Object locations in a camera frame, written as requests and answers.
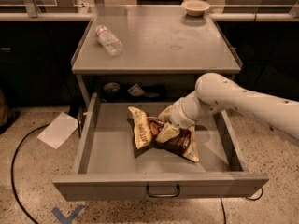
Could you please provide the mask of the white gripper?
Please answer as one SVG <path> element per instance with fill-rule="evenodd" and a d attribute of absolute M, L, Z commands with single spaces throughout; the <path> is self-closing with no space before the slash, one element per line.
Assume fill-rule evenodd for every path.
<path fill-rule="evenodd" d="M 196 125 L 204 116 L 209 114 L 210 108 L 211 105 L 199 99 L 195 91 L 179 98 L 172 106 L 168 106 L 158 115 L 158 119 L 166 122 L 166 124 L 158 133 L 155 141 L 165 143 L 178 136 L 179 128 L 189 129 Z"/>

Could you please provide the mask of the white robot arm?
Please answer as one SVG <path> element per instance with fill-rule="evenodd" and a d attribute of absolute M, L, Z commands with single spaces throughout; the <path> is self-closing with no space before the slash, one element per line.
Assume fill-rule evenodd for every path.
<path fill-rule="evenodd" d="M 256 120 L 289 142 L 299 142 L 299 103 L 297 101 L 246 90 L 217 73 L 201 75 L 194 91 L 179 98 L 166 112 L 173 127 L 188 129 L 204 116 L 231 109 Z"/>

